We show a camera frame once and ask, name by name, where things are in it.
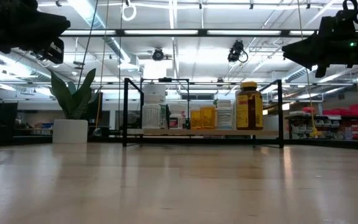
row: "green leaf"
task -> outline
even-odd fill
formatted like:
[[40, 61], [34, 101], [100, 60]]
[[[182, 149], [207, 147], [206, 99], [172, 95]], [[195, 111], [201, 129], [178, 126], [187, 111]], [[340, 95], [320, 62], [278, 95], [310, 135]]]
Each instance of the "green leaf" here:
[[92, 97], [91, 97], [91, 99], [89, 100], [89, 103], [94, 102], [94, 101], [98, 98], [100, 89], [102, 89], [102, 87], [103, 87], [103, 86], [99, 87], [98, 90], [96, 90], [96, 93], [92, 93]]
[[77, 91], [77, 88], [75, 87], [75, 84], [72, 81], [68, 82], [67, 87], [71, 94], [74, 94]]
[[88, 72], [82, 86], [73, 94], [73, 99], [76, 105], [79, 105], [82, 102], [83, 96], [88, 92], [88, 90], [91, 89], [91, 85], [95, 75], [96, 75], [96, 69], [94, 68], [90, 72]]
[[83, 114], [88, 110], [88, 102], [91, 99], [91, 89], [83, 95], [80, 104], [70, 114], [71, 119], [80, 119]]
[[59, 102], [65, 114], [70, 114], [76, 108], [75, 102], [66, 83], [59, 79], [53, 72], [51, 72], [51, 84], [53, 95]]

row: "hanging cable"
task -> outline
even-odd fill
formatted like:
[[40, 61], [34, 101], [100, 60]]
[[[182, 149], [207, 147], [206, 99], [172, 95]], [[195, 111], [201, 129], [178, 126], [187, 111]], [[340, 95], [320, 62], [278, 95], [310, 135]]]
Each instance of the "hanging cable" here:
[[86, 47], [85, 47], [84, 59], [83, 59], [83, 61], [82, 61], [82, 69], [81, 69], [81, 73], [80, 73], [80, 78], [78, 79], [77, 89], [80, 88], [81, 77], [82, 77], [82, 73], [83, 73], [83, 71], [84, 71], [84, 66], [85, 66], [86, 53], [88, 53], [88, 47], [90, 46], [91, 35], [92, 35], [93, 24], [94, 24], [94, 18], [96, 17], [96, 12], [97, 12], [97, 9], [98, 9], [98, 4], [99, 4], [99, 0], [96, 0], [96, 4], [95, 4], [95, 6], [94, 6], [94, 13], [93, 13], [93, 18], [92, 18], [91, 30], [89, 31], [88, 42], [86, 43]]
[[[301, 39], [303, 40], [303, 28], [302, 28], [302, 16], [301, 16], [301, 7], [299, 0], [298, 1], [298, 15], [299, 15], [299, 26], [301, 29]], [[311, 87], [310, 87], [310, 79], [309, 79], [309, 71], [306, 69], [306, 76], [308, 77], [308, 92], [309, 92], [309, 101], [310, 101], [310, 113], [311, 113], [311, 122], [313, 125], [313, 132], [310, 134], [310, 136], [320, 136], [322, 135], [321, 132], [317, 131], [316, 124], [314, 123], [314, 113], [313, 113], [313, 102], [311, 100]]]
[[[121, 23], [120, 23], [120, 29], [122, 29], [122, 15], [124, 14], [124, 8], [121, 7]], [[119, 65], [119, 70], [118, 70], [118, 129], [121, 125], [120, 123], [120, 102], [121, 102], [121, 66], [120, 66], [120, 62], [121, 62], [121, 41], [122, 37], [119, 38], [119, 56], [118, 56], [118, 65]]]
[[[104, 39], [106, 39], [107, 36], [107, 27], [109, 22], [109, 6], [107, 7], [107, 13], [106, 13], [106, 28], [104, 29]], [[96, 114], [96, 127], [95, 130], [98, 128], [99, 124], [99, 111], [101, 106], [101, 89], [102, 89], [102, 80], [103, 80], [103, 72], [104, 72], [104, 56], [106, 55], [106, 44], [103, 44], [103, 56], [102, 56], [102, 71], [100, 75], [100, 90], [99, 90], [99, 96], [98, 96], [98, 113]]]

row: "supplement bottle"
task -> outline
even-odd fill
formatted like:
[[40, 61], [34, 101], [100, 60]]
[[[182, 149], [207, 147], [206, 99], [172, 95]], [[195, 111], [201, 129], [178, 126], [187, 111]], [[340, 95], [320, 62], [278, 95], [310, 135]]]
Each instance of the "supplement bottle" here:
[[216, 128], [216, 107], [215, 105], [200, 106], [201, 129]]
[[237, 130], [262, 130], [263, 102], [256, 82], [241, 83], [241, 92], [236, 95]]
[[191, 119], [191, 122], [190, 122], [190, 125], [191, 125], [191, 128], [193, 130], [195, 129], [201, 129], [201, 126], [200, 126], [200, 119], [201, 119], [201, 112], [200, 112], [200, 109], [199, 108], [192, 108], [191, 111], [190, 111], [190, 119]]

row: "black pole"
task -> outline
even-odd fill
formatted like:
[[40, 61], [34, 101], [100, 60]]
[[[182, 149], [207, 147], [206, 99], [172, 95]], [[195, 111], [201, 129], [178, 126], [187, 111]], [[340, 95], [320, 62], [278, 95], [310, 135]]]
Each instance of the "black pole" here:
[[283, 86], [282, 81], [277, 80], [278, 91], [278, 146], [284, 148], [284, 114], [283, 114]]
[[190, 126], [190, 80], [187, 79], [187, 129], [191, 129]]
[[124, 117], [122, 121], [122, 146], [127, 146], [127, 129], [128, 129], [128, 83], [129, 78], [124, 79]]

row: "ceiling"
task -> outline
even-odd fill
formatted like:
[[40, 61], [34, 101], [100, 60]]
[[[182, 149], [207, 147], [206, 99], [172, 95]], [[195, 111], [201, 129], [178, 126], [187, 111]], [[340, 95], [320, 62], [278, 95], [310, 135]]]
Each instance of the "ceiling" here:
[[[90, 30], [90, 25], [78, 13], [88, 8], [86, 3], [95, 5], [96, 0], [60, 1], [61, 7], [55, 1], [38, 0], [39, 10], [46, 13], [58, 14], [71, 21], [70, 29]], [[97, 15], [105, 22], [108, 29], [300, 29], [300, 18], [297, 0], [254, 0], [254, 8], [250, 8], [250, 1], [243, 0], [131, 0], [135, 6], [136, 15], [130, 21], [121, 18], [122, 2], [100, 0]], [[335, 16], [342, 8], [342, 1], [310, 0], [301, 2], [301, 23], [303, 29], [318, 29], [323, 16]], [[125, 15], [130, 17], [133, 10], [125, 9]], [[62, 37], [65, 43], [64, 64], [56, 66], [43, 62], [43, 67], [59, 73], [66, 80], [78, 81], [80, 74], [75, 70], [74, 61], [82, 62], [87, 46], [87, 37]], [[283, 79], [294, 71], [301, 69], [291, 60], [284, 60], [281, 46], [301, 40], [293, 37], [115, 37], [115, 41], [128, 54], [139, 58], [141, 67], [151, 62], [151, 52], [155, 48], [162, 48], [169, 56], [171, 66], [166, 68], [167, 77], [189, 78], [195, 82], [215, 82], [224, 78], [225, 82], [241, 82], [244, 80], [256, 82], [272, 82]], [[229, 49], [236, 40], [242, 40], [249, 54], [249, 61], [234, 66], [227, 62]], [[177, 61], [177, 73], [173, 69], [173, 55]], [[26, 58], [34, 61], [29, 55]], [[84, 73], [96, 68], [96, 81], [100, 81], [103, 72], [104, 82], [119, 81], [119, 77], [129, 77], [140, 80], [143, 70], [128, 71], [119, 69], [117, 55], [106, 46], [100, 37], [91, 37], [88, 53], [85, 58]], [[346, 70], [344, 66], [332, 66], [327, 76]], [[353, 70], [353, 78], [358, 74]], [[306, 82], [306, 77], [300, 77], [293, 82]], [[311, 74], [310, 82], [319, 82]]]

